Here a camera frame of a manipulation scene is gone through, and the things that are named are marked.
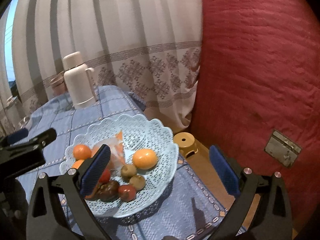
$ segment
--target thermos lid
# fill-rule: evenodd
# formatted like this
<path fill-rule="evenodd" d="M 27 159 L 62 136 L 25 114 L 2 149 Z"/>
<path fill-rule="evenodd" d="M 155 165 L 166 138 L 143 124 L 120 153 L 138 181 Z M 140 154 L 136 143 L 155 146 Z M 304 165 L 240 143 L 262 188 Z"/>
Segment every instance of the thermos lid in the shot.
<path fill-rule="evenodd" d="M 79 51 L 65 56 L 62 60 L 64 70 L 68 70 L 83 64 L 83 59 Z"/>

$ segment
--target checkered tablecloth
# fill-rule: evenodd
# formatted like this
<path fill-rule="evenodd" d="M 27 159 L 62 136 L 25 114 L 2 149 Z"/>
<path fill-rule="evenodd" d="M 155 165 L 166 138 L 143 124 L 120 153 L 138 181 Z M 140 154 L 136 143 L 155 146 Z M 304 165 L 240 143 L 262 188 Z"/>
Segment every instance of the checkered tablecloth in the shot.
<path fill-rule="evenodd" d="M 78 134 L 85 134 L 89 125 L 103 118 L 117 118 L 126 113 L 141 114 L 143 102 L 135 95 L 116 86 L 99 87 L 99 101 L 88 108 L 74 110 L 68 94 L 58 96 L 32 114 L 33 125 L 28 138 L 53 127 L 57 139 L 44 148 L 46 164 L 18 178 L 29 201 L 37 176 L 46 172 L 59 175 L 59 165 L 64 161 L 64 151 Z M 81 234 L 67 202 L 62 206 L 73 231 Z M 164 194 L 151 206 L 125 219 L 99 218 L 99 222 L 113 240 L 160 240 L 164 236 L 178 239 L 200 239 L 214 230 L 227 210 L 204 186 L 181 156 L 173 181 Z"/>

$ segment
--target metal screw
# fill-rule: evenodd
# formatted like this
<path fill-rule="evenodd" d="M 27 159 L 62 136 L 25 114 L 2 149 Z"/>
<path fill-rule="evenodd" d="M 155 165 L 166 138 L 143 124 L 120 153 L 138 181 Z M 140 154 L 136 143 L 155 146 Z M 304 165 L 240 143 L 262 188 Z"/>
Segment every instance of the metal screw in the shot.
<path fill-rule="evenodd" d="M 69 175 L 73 175 L 73 174 L 75 174 L 77 172 L 77 170 L 76 169 L 70 169 L 70 170 L 68 170 L 68 174 Z"/>
<path fill-rule="evenodd" d="M 39 179 L 43 179 L 44 177 L 45 177 L 45 173 L 41 172 L 40 175 L 39 175 Z"/>
<path fill-rule="evenodd" d="M 251 174 L 252 173 L 252 170 L 250 168 L 244 168 L 244 173 L 245 174 Z"/>
<path fill-rule="evenodd" d="M 277 178 L 281 178 L 281 173 L 280 173 L 279 171 L 276 171 L 276 172 L 275 172 L 275 176 L 276 176 Z"/>

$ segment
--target stool hole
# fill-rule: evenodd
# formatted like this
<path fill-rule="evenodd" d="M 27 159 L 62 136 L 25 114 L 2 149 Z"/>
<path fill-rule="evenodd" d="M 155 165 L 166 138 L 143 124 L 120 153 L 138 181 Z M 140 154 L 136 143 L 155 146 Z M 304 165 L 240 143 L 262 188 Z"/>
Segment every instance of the stool hole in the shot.
<path fill-rule="evenodd" d="M 194 155 L 194 154 L 195 154 L 195 152 L 188 153 L 188 154 L 186 155 L 186 158 L 189 158 L 190 156 L 192 156 L 192 155 Z"/>

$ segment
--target orange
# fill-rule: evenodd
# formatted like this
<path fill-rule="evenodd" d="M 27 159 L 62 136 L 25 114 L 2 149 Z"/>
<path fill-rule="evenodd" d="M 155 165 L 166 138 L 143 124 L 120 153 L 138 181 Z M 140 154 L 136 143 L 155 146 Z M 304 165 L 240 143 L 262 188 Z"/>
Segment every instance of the orange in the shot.
<path fill-rule="evenodd" d="M 76 160 L 85 160 L 91 158 L 91 150 L 87 145 L 78 144 L 73 148 L 73 156 Z"/>
<path fill-rule="evenodd" d="M 157 164 L 158 157 L 151 149 L 140 149 L 133 154 L 132 162 L 137 168 L 148 170 Z"/>
<path fill-rule="evenodd" d="M 84 160 L 78 160 L 73 165 L 72 168 L 79 169 L 80 165 L 84 162 Z"/>

